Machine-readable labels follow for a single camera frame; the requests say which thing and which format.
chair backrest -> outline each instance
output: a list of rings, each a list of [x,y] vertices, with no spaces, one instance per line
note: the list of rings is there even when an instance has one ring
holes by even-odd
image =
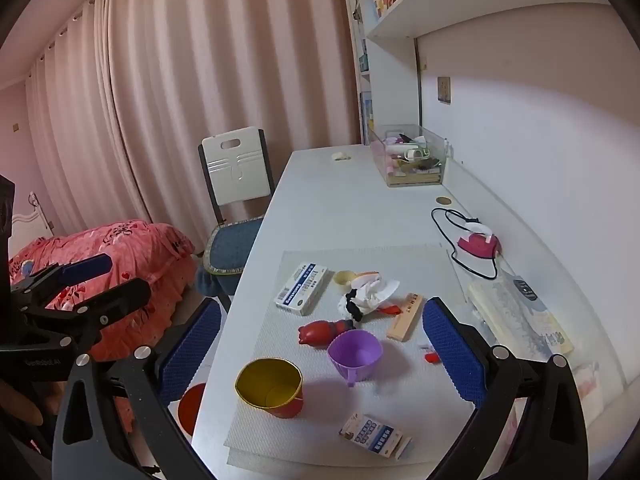
[[[262,130],[251,126],[207,137],[198,151],[218,222],[223,222],[218,206],[273,193]]]

wooden block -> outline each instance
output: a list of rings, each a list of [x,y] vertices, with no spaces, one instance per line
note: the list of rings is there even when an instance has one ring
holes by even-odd
[[[391,324],[386,336],[389,339],[404,342],[408,339],[408,335],[414,326],[414,322],[420,312],[423,298],[420,294],[408,294],[404,300],[404,304],[400,306],[402,314],[398,314]]]

blue seat cushion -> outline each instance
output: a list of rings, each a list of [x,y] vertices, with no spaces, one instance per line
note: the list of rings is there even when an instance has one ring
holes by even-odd
[[[210,298],[219,297],[221,291],[228,296],[234,296],[240,282],[240,276],[241,274],[214,276],[207,272],[203,264],[200,264],[196,270],[195,288],[200,294]]]
[[[215,276],[242,274],[260,225],[262,217],[216,227],[202,257],[206,271]]]

purple measuring cup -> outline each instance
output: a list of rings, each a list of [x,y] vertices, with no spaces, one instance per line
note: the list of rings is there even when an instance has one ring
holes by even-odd
[[[382,357],[378,338],[366,330],[349,330],[335,338],[326,350],[338,373],[350,388],[371,375]]]

red floral bedspread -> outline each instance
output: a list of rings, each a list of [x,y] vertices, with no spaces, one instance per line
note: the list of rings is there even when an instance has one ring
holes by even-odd
[[[25,260],[34,261],[33,273],[54,263],[70,264],[108,254],[113,262],[110,272],[67,287],[48,306],[73,310],[81,301],[130,278],[142,278],[153,285],[174,262],[193,250],[191,241],[171,225],[130,220],[67,237],[38,238],[9,261],[9,273],[13,285],[22,279],[20,268]]]
[[[130,220],[68,237],[38,238],[9,261],[11,283],[22,279],[25,260],[33,260],[32,272],[53,264],[70,264],[96,254],[111,256],[111,271],[84,283],[67,287],[47,308],[73,310],[87,298],[130,278],[151,285],[151,300],[142,309],[101,330],[102,340],[91,348],[98,361],[121,359],[142,344],[154,345],[171,325],[171,315],[184,286],[192,282],[196,265],[190,257],[194,247],[180,231],[167,224]],[[63,383],[47,405],[57,413]],[[116,399],[125,430],[132,431],[133,414],[127,399]]]

